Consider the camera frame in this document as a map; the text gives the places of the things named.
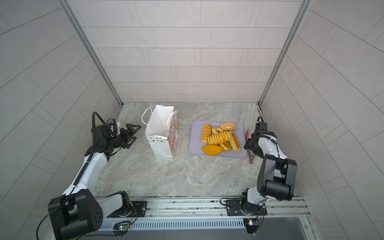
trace yellow bun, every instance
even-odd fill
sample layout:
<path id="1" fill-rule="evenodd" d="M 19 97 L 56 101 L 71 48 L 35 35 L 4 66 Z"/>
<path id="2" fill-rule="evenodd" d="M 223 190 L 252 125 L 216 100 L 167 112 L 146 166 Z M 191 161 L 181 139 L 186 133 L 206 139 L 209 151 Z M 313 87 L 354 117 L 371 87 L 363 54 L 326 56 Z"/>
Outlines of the yellow bun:
<path id="1" fill-rule="evenodd" d="M 236 125 L 233 122 L 225 122 L 220 127 L 225 131 L 232 131 L 236 129 Z"/>
<path id="2" fill-rule="evenodd" d="M 223 132 L 224 130 L 220 127 L 212 127 L 212 134 L 218 134 L 219 132 Z"/>
<path id="3" fill-rule="evenodd" d="M 241 150 L 241 148 L 240 148 L 240 143 L 237 140 L 236 135 L 232 131 L 229 131 L 229 133 L 231 134 L 231 139 L 229 139 L 229 143 L 231 144 L 232 149 L 235 152 L 239 152 Z"/>
<path id="4" fill-rule="evenodd" d="M 229 144 L 228 141 L 220 143 L 220 146 L 222 146 L 224 148 L 224 152 L 228 152 L 231 149 L 231 145 Z"/>
<path id="5" fill-rule="evenodd" d="M 212 126 L 209 124 L 204 125 L 203 131 L 201 133 L 201 141 L 203 143 L 208 143 L 208 137 L 212 135 Z"/>
<path id="6" fill-rule="evenodd" d="M 228 141 L 232 138 L 229 132 L 219 132 L 218 134 L 212 134 L 208 137 L 209 144 L 218 144 Z"/>

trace paper bag handle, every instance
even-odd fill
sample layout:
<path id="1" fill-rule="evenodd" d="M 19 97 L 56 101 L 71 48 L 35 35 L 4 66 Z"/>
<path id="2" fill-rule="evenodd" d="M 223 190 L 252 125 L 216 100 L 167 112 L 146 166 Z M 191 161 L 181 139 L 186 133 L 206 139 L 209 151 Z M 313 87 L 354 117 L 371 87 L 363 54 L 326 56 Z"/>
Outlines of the paper bag handle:
<path id="1" fill-rule="evenodd" d="M 147 108 L 147 110 L 145 110 L 145 112 L 143 113 L 143 115 L 141 115 L 141 121 L 145 124 L 145 125 L 147 125 L 148 126 L 148 124 L 146 124 L 145 122 L 144 122 L 144 120 L 143 120 L 143 116 L 144 116 L 144 114 L 148 111 L 148 109 L 151 109 L 151 115 L 152 115 L 152 107 L 150 106 L 149 108 Z"/>
<path id="2" fill-rule="evenodd" d="M 170 122 L 169 122 L 169 124 L 168 124 L 168 121 L 169 121 L 169 119 L 172 117 L 172 115 L 175 114 L 175 113 L 177 113 L 177 110 L 174 111 L 174 112 L 169 116 L 169 118 L 168 118 L 168 120 L 167 120 L 167 125 L 168 125 L 168 127 L 170 126 Z"/>

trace purple plastic tray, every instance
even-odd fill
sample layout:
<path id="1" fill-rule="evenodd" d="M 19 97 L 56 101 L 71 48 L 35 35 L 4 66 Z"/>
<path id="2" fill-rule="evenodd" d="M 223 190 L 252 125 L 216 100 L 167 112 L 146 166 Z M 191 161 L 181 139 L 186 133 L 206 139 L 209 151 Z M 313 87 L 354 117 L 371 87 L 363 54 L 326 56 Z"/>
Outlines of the purple plastic tray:
<path id="1" fill-rule="evenodd" d="M 191 133 L 189 134 L 189 145 L 188 152 L 190 154 L 198 154 L 198 155 L 207 155 L 203 152 L 202 147 L 208 145 L 201 141 L 201 132 L 203 131 L 203 126 L 206 124 L 210 124 L 213 126 L 220 127 L 222 122 L 208 122 L 208 121 L 193 121 L 191 126 Z M 235 152 L 232 148 L 228 152 L 222 152 L 216 156 L 221 157 L 246 157 L 248 155 L 247 151 L 243 148 L 245 145 L 245 134 L 244 127 L 240 123 L 235 123 L 236 129 L 233 131 L 236 134 L 237 140 L 240 143 L 241 150 L 239 152 Z"/>

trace marble floor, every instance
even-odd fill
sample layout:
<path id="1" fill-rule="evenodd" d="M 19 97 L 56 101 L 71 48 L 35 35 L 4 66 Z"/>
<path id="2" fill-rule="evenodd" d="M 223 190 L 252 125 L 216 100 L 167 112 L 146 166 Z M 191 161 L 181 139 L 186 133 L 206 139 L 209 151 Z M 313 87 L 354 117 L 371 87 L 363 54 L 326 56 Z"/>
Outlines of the marble floor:
<path id="1" fill-rule="evenodd" d="M 95 187 L 96 195 L 125 190 L 131 196 L 212 196 L 240 195 L 254 187 L 262 159 L 211 157 L 188 152 L 192 121 L 235 122 L 253 132 L 259 116 L 255 103 L 158 103 L 178 111 L 179 143 L 174 160 L 155 159 L 141 122 L 143 112 L 155 103 L 125 103 L 118 118 L 122 126 L 138 124 L 136 142 L 121 149 L 102 170 Z M 144 116 L 148 122 L 149 114 Z"/>

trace robotic arm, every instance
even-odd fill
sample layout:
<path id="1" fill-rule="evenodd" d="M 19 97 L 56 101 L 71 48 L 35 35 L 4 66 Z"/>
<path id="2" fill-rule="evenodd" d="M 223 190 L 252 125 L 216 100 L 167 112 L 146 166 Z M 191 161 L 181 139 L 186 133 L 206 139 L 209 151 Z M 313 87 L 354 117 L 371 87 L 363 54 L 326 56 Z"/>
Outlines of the robotic arm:
<path id="1" fill-rule="evenodd" d="M 95 116 L 103 123 L 95 126 Z M 97 112 L 92 114 L 92 146 L 85 153 L 83 165 L 62 196 L 48 204 L 48 211 L 56 240 L 67 240 L 98 230 L 103 218 L 111 213 L 125 217 L 131 212 L 131 203 L 125 191 L 112 194 L 98 202 L 93 190 L 101 170 L 117 148 L 130 148 L 141 128 L 112 119 L 105 123 Z"/>

